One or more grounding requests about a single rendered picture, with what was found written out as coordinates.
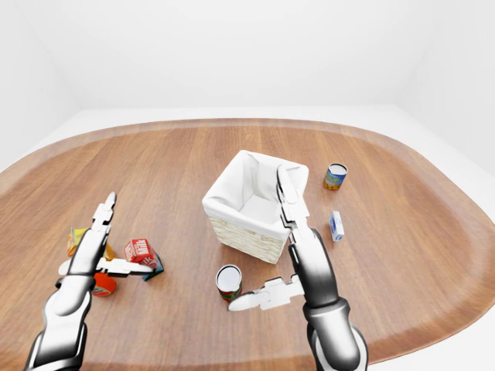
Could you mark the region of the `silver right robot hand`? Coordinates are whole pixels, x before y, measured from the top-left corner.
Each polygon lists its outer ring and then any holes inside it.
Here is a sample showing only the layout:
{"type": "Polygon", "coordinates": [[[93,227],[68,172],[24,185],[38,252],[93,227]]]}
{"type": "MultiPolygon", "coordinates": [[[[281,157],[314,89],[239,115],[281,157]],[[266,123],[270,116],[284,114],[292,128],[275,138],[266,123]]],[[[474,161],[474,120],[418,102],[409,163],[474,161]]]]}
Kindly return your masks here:
{"type": "Polygon", "coordinates": [[[300,294],[313,308],[339,300],[326,248],[319,234],[308,226],[309,211],[305,201],[282,165],[277,169],[277,193],[282,207],[282,223],[290,230],[288,250],[295,273],[289,282],[274,278],[266,281],[264,287],[241,295],[227,306],[228,311],[255,307],[267,310],[286,305],[292,297],[300,294]]]}

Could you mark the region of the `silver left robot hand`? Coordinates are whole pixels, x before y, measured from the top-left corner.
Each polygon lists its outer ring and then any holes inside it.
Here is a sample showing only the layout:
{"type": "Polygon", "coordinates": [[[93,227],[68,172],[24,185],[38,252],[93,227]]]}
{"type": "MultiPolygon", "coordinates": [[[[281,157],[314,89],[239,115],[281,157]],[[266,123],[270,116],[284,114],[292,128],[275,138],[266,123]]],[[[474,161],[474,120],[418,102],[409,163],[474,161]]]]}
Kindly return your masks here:
{"type": "Polygon", "coordinates": [[[107,273],[111,277],[127,277],[129,274],[146,275],[155,271],[155,268],[131,263],[126,259],[106,261],[103,257],[116,199],[116,193],[111,192],[105,202],[98,205],[91,228],[84,233],[71,260],[60,265],[59,275],[107,273]]]}

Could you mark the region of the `red milk carton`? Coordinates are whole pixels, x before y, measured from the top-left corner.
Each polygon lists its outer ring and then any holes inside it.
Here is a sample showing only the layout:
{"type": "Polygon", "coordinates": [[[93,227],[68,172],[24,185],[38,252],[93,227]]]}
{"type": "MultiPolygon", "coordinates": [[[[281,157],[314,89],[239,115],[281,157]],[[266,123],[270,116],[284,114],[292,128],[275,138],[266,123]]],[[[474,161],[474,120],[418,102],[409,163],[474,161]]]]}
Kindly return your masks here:
{"type": "Polygon", "coordinates": [[[130,240],[124,247],[124,253],[127,261],[155,269],[151,274],[144,275],[143,281],[148,281],[164,271],[159,255],[144,238],[130,240]]]}

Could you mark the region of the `woven basket with white liner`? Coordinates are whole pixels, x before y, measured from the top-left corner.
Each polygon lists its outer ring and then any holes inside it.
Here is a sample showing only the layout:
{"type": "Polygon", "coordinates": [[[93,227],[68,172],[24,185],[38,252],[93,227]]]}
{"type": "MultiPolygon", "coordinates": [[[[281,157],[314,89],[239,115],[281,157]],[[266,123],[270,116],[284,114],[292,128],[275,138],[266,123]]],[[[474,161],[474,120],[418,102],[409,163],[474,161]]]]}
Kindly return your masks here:
{"type": "Polygon", "coordinates": [[[202,199],[221,243],[270,264],[278,262],[289,235],[276,190],[281,165],[302,195],[309,177],[305,165],[241,150],[202,199]]]}

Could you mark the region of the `yellow orange juice carton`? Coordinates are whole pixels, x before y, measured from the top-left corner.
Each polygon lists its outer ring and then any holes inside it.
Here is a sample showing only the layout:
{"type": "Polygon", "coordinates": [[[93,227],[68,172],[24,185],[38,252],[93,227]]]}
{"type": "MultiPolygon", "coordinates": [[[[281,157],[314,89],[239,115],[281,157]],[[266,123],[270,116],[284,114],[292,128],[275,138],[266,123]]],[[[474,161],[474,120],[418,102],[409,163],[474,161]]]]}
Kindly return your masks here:
{"type": "MultiPolygon", "coordinates": [[[[82,236],[84,235],[86,230],[87,228],[71,229],[67,241],[67,255],[69,257],[72,257],[74,255],[77,247],[79,246],[80,240],[82,239],[82,236]]],[[[113,260],[115,258],[115,253],[108,243],[105,244],[103,257],[108,261],[113,260]]]]}

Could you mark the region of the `orange red tin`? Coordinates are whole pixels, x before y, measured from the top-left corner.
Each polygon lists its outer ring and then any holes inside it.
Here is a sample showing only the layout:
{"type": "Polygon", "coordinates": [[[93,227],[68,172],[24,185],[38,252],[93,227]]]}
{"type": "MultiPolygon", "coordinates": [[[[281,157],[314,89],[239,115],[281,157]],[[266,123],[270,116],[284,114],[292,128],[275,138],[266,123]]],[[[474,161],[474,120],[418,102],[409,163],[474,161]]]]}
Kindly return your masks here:
{"type": "Polygon", "coordinates": [[[116,281],[105,273],[96,273],[94,275],[95,286],[92,295],[95,297],[106,297],[113,294],[117,287],[116,281]]]}

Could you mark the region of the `small white blue box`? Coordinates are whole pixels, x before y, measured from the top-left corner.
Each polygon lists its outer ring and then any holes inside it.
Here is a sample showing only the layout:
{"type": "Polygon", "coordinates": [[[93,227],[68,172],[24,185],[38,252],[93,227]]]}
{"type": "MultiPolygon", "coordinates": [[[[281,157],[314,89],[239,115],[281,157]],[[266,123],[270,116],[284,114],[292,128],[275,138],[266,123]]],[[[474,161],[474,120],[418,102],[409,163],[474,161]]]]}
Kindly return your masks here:
{"type": "Polygon", "coordinates": [[[341,241],[343,236],[345,235],[345,232],[343,229],[343,223],[339,211],[332,211],[329,218],[329,226],[333,242],[341,241]]]}

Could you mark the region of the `red green tin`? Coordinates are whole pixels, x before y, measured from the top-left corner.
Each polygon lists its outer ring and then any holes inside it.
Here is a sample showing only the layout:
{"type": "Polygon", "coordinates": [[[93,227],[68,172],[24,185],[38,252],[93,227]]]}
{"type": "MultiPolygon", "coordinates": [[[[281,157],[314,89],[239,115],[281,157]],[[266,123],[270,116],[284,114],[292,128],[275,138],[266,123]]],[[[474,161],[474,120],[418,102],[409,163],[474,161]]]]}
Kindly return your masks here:
{"type": "Polygon", "coordinates": [[[222,266],[216,275],[216,285],[221,297],[227,302],[233,301],[242,293],[242,274],[233,264],[222,266]]]}

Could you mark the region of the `blue yellow tin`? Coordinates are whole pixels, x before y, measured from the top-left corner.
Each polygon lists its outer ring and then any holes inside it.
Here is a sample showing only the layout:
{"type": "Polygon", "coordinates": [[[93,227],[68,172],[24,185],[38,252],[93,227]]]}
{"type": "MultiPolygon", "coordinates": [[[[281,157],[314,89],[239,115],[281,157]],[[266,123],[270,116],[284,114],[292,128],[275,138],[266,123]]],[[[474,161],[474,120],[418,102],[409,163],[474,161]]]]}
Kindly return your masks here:
{"type": "Polygon", "coordinates": [[[341,187],[347,173],[348,169],[345,165],[340,163],[329,164],[323,185],[327,189],[338,190],[341,187]]]}

